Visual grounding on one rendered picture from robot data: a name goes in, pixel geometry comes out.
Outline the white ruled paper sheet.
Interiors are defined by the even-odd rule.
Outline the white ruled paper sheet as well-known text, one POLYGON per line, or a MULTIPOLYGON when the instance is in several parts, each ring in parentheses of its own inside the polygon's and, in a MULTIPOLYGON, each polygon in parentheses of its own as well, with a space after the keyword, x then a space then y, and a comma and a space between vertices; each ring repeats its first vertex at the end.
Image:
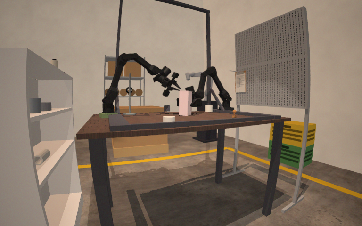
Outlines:
POLYGON ((246 75, 236 75, 236 92, 246 92, 246 75))

